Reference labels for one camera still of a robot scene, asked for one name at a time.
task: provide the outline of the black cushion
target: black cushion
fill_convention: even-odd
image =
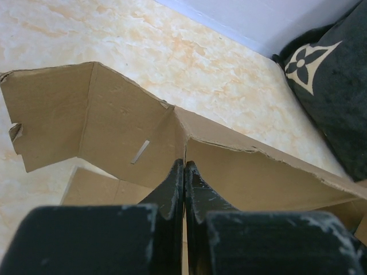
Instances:
[[[288,84],[346,172],[367,179],[367,1],[304,44],[284,60]]]

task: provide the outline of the wall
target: wall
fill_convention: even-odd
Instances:
[[[157,0],[270,57],[312,28],[335,22],[359,0]]]
[[[339,164],[269,59],[153,0],[2,0],[0,72],[101,61],[172,104],[333,173]],[[0,258],[21,219],[59,204],[78,159],[27,174],[0,96]]]

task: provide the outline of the beige marbled tile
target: beige marbled tile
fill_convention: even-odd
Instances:
[[[172,104],[344,175],[269,59],[153,0],[2,0],[0,72],[100,61]],[[33,207],[58,204],[73,159],[26,174],[0,97],[0,258]]]

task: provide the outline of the cardboard box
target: cardboard box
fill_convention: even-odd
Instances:
[[[329,207],[355,220],[367,212],[366,182],[340,178],[172,106],[101,63],[18,70],[0,79],[16,123],[10,137],[27,171],[77,156],[120,180],[99,180],[102,188],[90,175],[82,177],[98,190],[83,187],[83,200],[120,202],[114,193],[124,184],[148,192],[183,158],[195,161],[203,178],[240,210]]]

